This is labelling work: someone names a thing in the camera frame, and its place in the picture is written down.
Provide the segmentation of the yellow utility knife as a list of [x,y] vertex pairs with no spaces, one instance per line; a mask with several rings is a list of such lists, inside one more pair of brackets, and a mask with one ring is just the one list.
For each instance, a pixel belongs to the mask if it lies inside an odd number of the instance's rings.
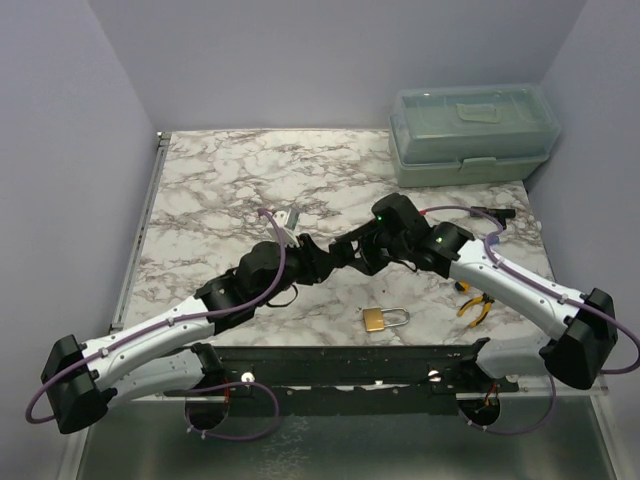
[[467,293],[470,290],[470,285],[465,282],[456,282],[454,288],[461,293]]

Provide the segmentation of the aluminium side rail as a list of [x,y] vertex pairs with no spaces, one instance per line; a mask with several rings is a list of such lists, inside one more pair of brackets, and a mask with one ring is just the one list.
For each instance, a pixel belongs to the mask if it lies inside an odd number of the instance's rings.
[[147,227],[149,225],[151,213],[159,189],[171,138],[171,132],[158,133],[158,145],[153,162],[151,178],[145,194],[136,233],[134,235],[134,242],[132,245],[129,260],[127,262],[124,281],[120,289],[115,311],[108,328],[109,334],[113,332],[120,332],[124,329],[128,305],[132,295],[132,290],[136,279],[136,272],[139,266],[141,253],[146,238]]

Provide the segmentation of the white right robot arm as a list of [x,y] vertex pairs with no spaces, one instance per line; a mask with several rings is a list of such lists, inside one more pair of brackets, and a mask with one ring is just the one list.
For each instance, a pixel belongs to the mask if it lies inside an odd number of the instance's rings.
[[546,374],[575,389],[592,387],[618,340],[608,293],[583,293],[542,278],[453,223],[431,226],[405,195],[384,197],[372,213],[372,220],[331,245],[343,263],[374,275],[390,260],[408,261],[469,284],[537,327],[529,336],[485,341],[460,367],[467,389],[483,391],[508,375]]

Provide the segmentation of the green translucent plastic toolbox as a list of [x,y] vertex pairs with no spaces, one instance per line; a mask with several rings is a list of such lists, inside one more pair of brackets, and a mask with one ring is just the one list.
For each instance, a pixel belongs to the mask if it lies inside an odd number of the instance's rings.
[[524,180],[549,159],[561,131],[536,84],[402,90],[389,124],[404,188]]

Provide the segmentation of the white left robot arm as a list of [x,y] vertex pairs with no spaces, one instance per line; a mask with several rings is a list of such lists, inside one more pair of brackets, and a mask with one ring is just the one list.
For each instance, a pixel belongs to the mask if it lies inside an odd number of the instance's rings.
[[52,409],[51,421],[62,434],[92,425],[114,401],[116,382],[136,368],[244,323],[289,286],[321,283],[351,257],[350,246],[334,243],[322,250],[307,234],[295,246],[263,241],[237,267],[208,281],[176,309],[130,332],[85,342],[74,335],[58,339],[44,365],[39,392]]

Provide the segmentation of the black T-shaped tool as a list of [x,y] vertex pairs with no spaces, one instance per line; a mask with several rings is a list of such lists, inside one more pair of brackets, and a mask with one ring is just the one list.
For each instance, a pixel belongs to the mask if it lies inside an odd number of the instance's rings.
[[503,230],[507,228],[507,221],[513,220],[516,217],[516,210],[512,208],[486,208],[480,206],[473,206],[471,216],[483,217],[488,215],[495,219]]

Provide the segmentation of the black padlock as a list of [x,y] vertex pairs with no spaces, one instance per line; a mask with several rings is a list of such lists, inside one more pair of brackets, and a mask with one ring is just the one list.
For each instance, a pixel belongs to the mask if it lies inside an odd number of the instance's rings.
[[333,266],[338,268],[353,267],[358,264],[357,255],[360,251],[358,241],[335,241],[329,245],[329,254]]

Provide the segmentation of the black base frame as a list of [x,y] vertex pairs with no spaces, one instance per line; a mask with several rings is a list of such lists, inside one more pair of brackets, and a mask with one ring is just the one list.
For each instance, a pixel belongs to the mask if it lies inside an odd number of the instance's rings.
[[[204,375],[187,397],[195,417],[454,415],[456,397],[492,386],[515,392],[476,365],[482,341],[449,346],[188,348]],[[221,392],[203,388],[221,386]]]

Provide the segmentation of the brass padlock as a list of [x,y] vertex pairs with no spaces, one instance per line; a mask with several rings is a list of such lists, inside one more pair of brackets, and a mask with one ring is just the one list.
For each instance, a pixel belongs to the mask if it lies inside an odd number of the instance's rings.
[[401,327],[410,322],[410,312],[404,308],[367,308],[362,311],[364,328],[367,333],[381,332]]

